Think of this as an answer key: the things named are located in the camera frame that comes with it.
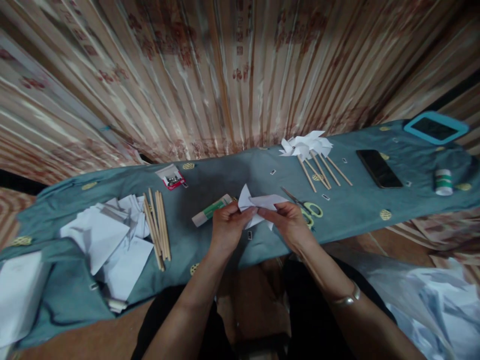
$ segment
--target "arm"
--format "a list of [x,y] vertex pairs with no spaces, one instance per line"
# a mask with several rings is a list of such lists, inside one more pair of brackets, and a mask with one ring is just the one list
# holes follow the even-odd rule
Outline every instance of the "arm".
[[[290,202],[275,206],[278,212],[261,208],[258,214],[276,225],[286,244],[302,259],[327,302],[331,304],[351,296],[353,282],[317,243],[300,208]],[[330,309],[358,359],[424,359],[405,334],[365,294],[349,306],[330,305]]]
[[196,359],[210,308],[242,229],[257,212],[237,202],[215,211],[210,249],[150,343],[144,359]]

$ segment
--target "smartphone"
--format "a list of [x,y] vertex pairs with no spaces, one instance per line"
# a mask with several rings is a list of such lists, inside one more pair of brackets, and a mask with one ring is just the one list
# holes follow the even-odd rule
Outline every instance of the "smartphone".
[[395,189],[404,186],[377,150],[357,150],[356,153],[380,188]]

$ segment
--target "scissors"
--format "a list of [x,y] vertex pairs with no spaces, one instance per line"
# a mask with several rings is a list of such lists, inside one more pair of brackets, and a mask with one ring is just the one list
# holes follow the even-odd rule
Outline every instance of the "scissors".
[[324,212],[322,209],[317,205],[314,204],[313,202],[305,202],[305,201],[300,201],[298,200],[295,196],[293,196],[291,193],[287,191],[286,188],[281,186],[281,189],[287,194],[294,203],[300,205],[300,210],[303,216],[305,217],[305,222],[308,226],[308,228],[311,230],[312,226],[314,225],[314,219],[315,218],[321,218],[324,215]]

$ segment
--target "bamboo skewer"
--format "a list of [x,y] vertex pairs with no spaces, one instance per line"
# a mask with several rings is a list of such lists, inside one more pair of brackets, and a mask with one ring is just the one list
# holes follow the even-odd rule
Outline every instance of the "bamboo skewer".
[[329,180],[325,176],[324,170],[322,169],[322,167],[320,166],[320,163],[318,162],[317,158],[315,157],[315,153],[313,151],[310,151],[310,155],[313,158],[313,161],[315,162],[316,166],[318,167],[318,170],[320,170],[321,174],[323,175],[323,179],[325,180],[326,184],[328,185],[327,189],[330,190],[332,188],[332,185],[330,185]]
[[312,179],[310,179],[309,173],[307,172],[307,169],[305,168],[304,163],[303,163],[302,160],[300,159],[300,156],[299,156],[299,155],[297,155],[296,158],[298,159],[298,162],[300,163],[301,168],[303,169],[303,172],[305,173],[305,176],[306,176],[306,178],[308,179],[308,182],[310,183],[311,188],[313,189],[313,192],[316,193],[316,192],[317,192],[317,189],[315,189],[314,183],[312,182]]
[[353,186],[353,184],[350,182],[350,180],[345,176],[345,174],[338,168],[337,165],[335,165],[335,163],[332,161],[332,159],[330,159],[328,156],[326,157],[327,160],[329,162],[331,162],[331,164],[333,165],[333,167],[340,173],[340,175],[343,176],[343,178],[345,179],[345,181],[350,185],[350,186]]
[[160,202],[159,202],[159,192],[155,191],[155,203],[156,203],[156,216],[158,218],[158,232],[160,235],[160,244],[161,248],[163,249],[163,252],[161,253],[163,260],[166,260],[168,258],[168,253],[167,253],[167,246],[165,245],[165,235],[163,233],[163,224],[162,224],[162,219],[160,217]]
[[157,243],[157,234],[153,227],[152,213],[150,212],[149,201],[147,200],[147,195],[145,193],[143,193],[143,196],[143,211],[145,212],[146,223],[148,224],[148,228],[150,229],[150,235],[153,242],[153,250],[155,251],[156,262],[158,263],[158,268],[162,271],[165,271],[165,266],[162,261],[162,250]]
[[322,177],[322,175],[320,175],[315,169],[314,167],[309,163],[309,161],[307,159],[305,159],[305,162],[306,164],[310,167],[310,169],[313,171],[313,173],[318,177],[318,179],[321,181],[321,183],[326,187],[326,189],[328,190],[329,187],[327,186],[327,184],[325,183],[324,181],[324,178]]
[[155,225],[156,239],[158,241],[158,244],[160,245],[161,257],[163,258],[163,260],[165,260],[166,259],[165,248],[162,244],[162,234],[160,233],[160,223],[157,222],[157,215],[156,215],[156,212],[155,212],[155,202],[154,202],[154,198],[152,196],[152,189],[151,188],[148,188],[148,197],[150,198],[151,217],[153,219],[153,225]]
[[323,165],[325,165],[326,169],[328,170],[328,172],[330,173],[331,177],[333,178],[333,180],[335,180],[336,184],[338,186],[342,186],[340,185],[339,181],[337,180],[337,178],[335,177],[334,173],[332,172],[332,170],[330,169],[330,167],[328,166],[327,162],[324,160],[322,154],[318,154],[318,157],[320,158],[321,162],[323,163]]
[[[161,258],[165,261],[165,259],[167,259],[167,250],[165,249],[164,241],[163,241],[163,234],[160,230],[160,218],[157,217],[157,214],[155,212],[156,201],[154,202],[154,199],[152,197],[152,189],[151,188],[148,188],[148,196],[150,197],[151,215],[153,217],[153,223],[155,225],[156,238],[158,240],[158,244],[160,245],[160,249],[161,249]],[[156,210],[157,210],[157,212],[160,211],[158,204],[156,205]]]
[[164,207],[164,199],[162,197],[162,193],[157,191],[157,201],[158,201],[158,217],[161,219],[160,223],[162,224],[162,231],[163,231],[163,244],[165,245],[166,249],[166,256],[169,261],[172,261],[172,254],[170,253],[170,241],[169,241],[169,231],[167,229],[167,219],[165,218],[165,207]]

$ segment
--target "table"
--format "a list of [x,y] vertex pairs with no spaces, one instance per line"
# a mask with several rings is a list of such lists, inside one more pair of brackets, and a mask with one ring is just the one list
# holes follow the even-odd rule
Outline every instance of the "table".
[[[323,217],[315,219],[314,236],[322,244],[420,216],[480,206],[478,160],[454,143],[438,148],[404,132],[402,127],[403,120],[397,120],[330,136],[333,150],[329,157],[353,186],[336,173],[341,186],[331,180],[332,189],[327,190],[321,182],[315,181],[317,193],[312,191],[296,158],[278,156],[281,149],[278,145],[268,149],[252,148],[222,158],[176,162],[188,188],[179,187],[173,191],[169,191],[155,174],[169,164],[98,171],[48,187],[33,206],[18,216],[19,235],[32,236],[32,245],[7,248],[0,253],[1,260],[42,249],[44,259],[55,263],[45,287],[38,320],[31,333],[20,342],[20,347],[36,346],[63,331],[116,316],[110,312],[90,276],[83,253],[70,239],[58,238],[59,229],[77,213],[114,197],[141,196],[149,187],[152,191],[160,190],[170,239],[172,261],[167,261],[166,271],[160,272],[153,253],[150,255],[128,298],[129,309],[168,286],[188,282],[190,268],[206,254],[212,233],[211,221],[197,228],[192,217],[225,194],[238,198],[244,184],[248,184],[253,197],[269,194],[285,197],[280,189],[284,186],[301,201],[318,204]],[[404,184],[411,182],[410,187],[378,188],[356,155],[356,150],[360,149],[377,149],[388,156],[390,167]],[[194,163],[194,168],[183,170],[182,165],[190,162]],[[436,168],[449,169],[454,185],[468,183],[471,189],[456,189],[452,196],[436,195]],[[90,188],[85,186],[92,183],[96,184]],[[330,201],[322,194],[328,195]],[[383,220],[382,210],[388,210],[391,218]],[[270,231],[265,222],[249,231],[253,239],[248,240],[247,231],[243,232],[229,263],[230,269],[252,266],[289,252],[277,229]]]

